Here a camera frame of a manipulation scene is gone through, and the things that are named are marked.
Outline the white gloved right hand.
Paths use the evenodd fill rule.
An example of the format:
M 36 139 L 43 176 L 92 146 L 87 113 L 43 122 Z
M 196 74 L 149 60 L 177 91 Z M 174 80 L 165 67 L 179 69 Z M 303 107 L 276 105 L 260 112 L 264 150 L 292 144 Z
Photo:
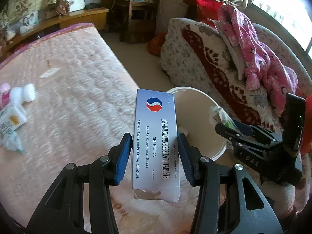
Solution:
M 307 183 L 306 179 L 302 179 L 297 186 L 291 184 L 280 186 L 272 181 L 265 181 L 260 185 L 260 189 L 278 219 L 285 219 L 300 212 L 310 195 L 309 182 Z

